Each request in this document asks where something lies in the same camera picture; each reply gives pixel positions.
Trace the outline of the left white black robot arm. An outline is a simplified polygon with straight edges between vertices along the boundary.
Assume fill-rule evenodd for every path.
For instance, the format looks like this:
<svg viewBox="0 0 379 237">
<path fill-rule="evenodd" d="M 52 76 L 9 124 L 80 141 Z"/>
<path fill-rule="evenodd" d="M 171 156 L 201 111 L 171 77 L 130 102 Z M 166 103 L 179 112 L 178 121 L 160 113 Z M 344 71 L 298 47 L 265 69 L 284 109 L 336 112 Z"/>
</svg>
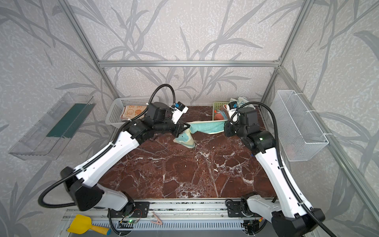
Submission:
<svg viewBox="0 0 379 237">
<path fill-rule="evenodd" d="M 84 163 L 75 168 L 66 167 L 61 171 L 61 179 L 46 188 L 38 198 L 38 204 L 44 208 L 64 208 L 76 206 L 81 211 L 92 208 L 106 208 L 128 215 L 135 209 L 134 200 L 126 193 L 115 191 L 100 185 L 99 180 L 128 153 L 138 148 L 156 134 L 170 133 L 174 137 L 190 127 L 181 121 L 181 116 L 188 111 L 181 102 L 173 101 L 171 106 L 153 102 L 157 92 L 169 84 L 158 86 L 152 93 L 146 109 L 125 122 L 116 132 L 113 140 Z M 45 202 L 45 196 L 63 184 L 72 202 L 51 204 Z"/>
</svg>

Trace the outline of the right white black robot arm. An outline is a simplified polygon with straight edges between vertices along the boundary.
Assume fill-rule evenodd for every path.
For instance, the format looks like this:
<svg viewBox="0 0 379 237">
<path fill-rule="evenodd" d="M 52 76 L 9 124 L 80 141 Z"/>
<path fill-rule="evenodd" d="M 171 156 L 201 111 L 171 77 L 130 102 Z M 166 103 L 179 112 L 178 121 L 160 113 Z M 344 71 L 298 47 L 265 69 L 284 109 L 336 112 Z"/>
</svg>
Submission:
<svg viewBox="0 0 379 237">
<path fill-rule="evenodd" d="M 273 131 L 261 131 L 254 102 L 239 106 L 235 101 L 226 108 L 229 120 L 224 123 L 226 137 L 238 136 L 266 172 L 279 203 L 270 202 L 258 194 L 248 194 L 241 198 L 241 211 L 246 217 L 258 214 L 270 222 L 279 237 L 301 237 L 317 227 L 329 236 L 335 234 L 323 224 L 325 215 L 315 208 L 302 194 L 286 167 L 280 153 L 278 124 L 272 109 L 263 104 L 272 119 Z"/>
</svg>

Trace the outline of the orange rabbit pattern towel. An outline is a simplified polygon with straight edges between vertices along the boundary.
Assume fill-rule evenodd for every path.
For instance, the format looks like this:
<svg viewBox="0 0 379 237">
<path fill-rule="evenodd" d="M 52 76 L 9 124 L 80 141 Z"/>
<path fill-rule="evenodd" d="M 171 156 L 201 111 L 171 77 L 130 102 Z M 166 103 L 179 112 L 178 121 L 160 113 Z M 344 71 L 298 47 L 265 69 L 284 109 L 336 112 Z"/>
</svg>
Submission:
<svg viewBox="0 0 379 237">
<path fill-rule="evenodd" d="M 127 105 L 124 107 L 120 119 L 125 120 L 125 119 L 132 119 L 135 118 L 136 116 L 142 114 L 142 112 L 147 108 L 147 106 L 137 106 L 137 105 Z"/>
</svg>

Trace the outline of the teal and yellow towel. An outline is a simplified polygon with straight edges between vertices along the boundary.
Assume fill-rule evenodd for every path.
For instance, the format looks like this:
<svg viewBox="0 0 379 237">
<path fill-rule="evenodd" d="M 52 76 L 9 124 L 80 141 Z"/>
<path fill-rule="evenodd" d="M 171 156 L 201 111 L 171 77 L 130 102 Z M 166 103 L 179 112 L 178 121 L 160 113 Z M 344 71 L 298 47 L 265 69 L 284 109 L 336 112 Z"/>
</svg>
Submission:
<svg viewBox="0 0 379 237">
<path fill-rule="evenodd" d="M 192 149 L 195 147 L 195 141 L 192 138 L 192 134 L 197 132 L 205 134 L 217 134 L 224 132 L 225 121 L 226 120 L 210 120 L 190 122 L 190 127 L 185 129 L 177 138 L 173 140 L 173 142 Z"/>
</svg>

